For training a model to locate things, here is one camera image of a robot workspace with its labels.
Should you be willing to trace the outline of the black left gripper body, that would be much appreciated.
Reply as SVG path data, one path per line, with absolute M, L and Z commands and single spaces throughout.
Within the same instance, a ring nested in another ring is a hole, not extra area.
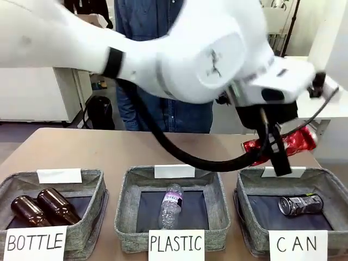
M 258 130 L 262 127 L 260 110 L 263 109 L 268 122 L 283 124 L 298 118 L 296 101 L 288 104 L 262 104 L 248 107 L 236 107 L 242 125 L 248 129 Z

